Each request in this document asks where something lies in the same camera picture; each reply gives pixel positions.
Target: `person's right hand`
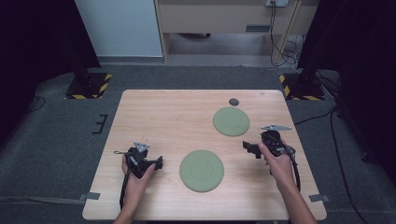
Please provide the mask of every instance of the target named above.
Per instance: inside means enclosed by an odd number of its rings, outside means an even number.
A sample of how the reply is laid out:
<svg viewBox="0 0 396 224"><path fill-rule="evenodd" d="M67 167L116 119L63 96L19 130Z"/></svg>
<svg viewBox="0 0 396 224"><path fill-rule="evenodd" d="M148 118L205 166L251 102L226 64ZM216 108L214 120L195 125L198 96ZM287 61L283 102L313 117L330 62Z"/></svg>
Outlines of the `person's right hand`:
<svg viewBox="0 0 396 224"><path fill-rule="evenodd" d="M260 142L258 145L262 155L264 155L264 158L267 161L267 164L270 166L271 174L274 176L277 186L295 186L290 156L283 153L282 155L275 157L264 143Z"/></svg>

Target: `power outlet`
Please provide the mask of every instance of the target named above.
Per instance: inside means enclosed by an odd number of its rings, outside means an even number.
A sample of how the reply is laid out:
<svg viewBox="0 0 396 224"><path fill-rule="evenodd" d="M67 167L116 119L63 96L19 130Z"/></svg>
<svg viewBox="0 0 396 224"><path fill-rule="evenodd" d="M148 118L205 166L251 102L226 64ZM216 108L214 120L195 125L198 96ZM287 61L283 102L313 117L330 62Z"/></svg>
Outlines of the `power outlet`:
<svg viewBox="0 0 396 224"><path fill-rule="evenodd" d="M272 7L274 3L277 7L286 7L288 5L289 0L267 0L265 5L267 7Z"/></svg>

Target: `white wall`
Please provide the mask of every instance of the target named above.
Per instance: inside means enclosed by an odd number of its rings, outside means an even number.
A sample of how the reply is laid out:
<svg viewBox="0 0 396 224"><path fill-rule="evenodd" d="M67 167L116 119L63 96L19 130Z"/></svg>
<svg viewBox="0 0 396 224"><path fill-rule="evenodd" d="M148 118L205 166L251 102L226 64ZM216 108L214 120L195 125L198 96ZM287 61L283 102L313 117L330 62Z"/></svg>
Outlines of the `white wall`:
<svg viewBox="0 0 396 224"><path fill-rule="evenodd" d="M162 57L153 0L76 0L97 56Z"/></svg>

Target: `green plate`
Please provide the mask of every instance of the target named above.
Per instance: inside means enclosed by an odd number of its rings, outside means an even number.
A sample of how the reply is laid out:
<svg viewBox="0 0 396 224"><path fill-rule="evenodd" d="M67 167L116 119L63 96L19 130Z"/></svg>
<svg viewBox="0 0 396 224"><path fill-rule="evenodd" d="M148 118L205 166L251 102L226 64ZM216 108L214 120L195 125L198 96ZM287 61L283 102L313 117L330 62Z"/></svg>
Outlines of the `green plate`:
<svg viewBox="0 0 396 224"><path fill-rule="evenodd" d="M227 136L238 136L248 131L250 120L248 115L234 107L225 107L213 117L215 128Z"/></svg>
<svg viewBox="0 0 396 224"><path fill-rule="evenodd" d="M180 164L181 180L189 189L198 192L214 189L219 185L223 176L222 161L211 151L193 151Z"/></svg>

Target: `carpeted floor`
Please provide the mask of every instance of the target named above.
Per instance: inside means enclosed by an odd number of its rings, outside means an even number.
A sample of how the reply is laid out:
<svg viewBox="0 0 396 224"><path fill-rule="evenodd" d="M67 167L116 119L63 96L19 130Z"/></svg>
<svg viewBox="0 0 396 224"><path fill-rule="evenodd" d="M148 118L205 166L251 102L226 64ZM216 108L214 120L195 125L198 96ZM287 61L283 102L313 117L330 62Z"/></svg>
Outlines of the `carpeted floor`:
<svg viewBox="0 0 396 224"><path fill-rule="evenodd" d="M0 197L77 199L89 192L122 92L129 89L282 90L278 76L290 68L119 66L101 99L65 100L73 76L42 83L41 97L16 128L0 154ZM328 113L335 103L287 101L294 122ZM108 114L101 134L102 114ZM362 162L361 150L342 118L332 126L350 195L369 223L396 223L396 192L382 168ZM319 223L363 223L354 211L341 176L332 139L331 116L296 126L325 203L328 217ZM1 223L106 223L84 220L82 204L0 203Z"/></svg>

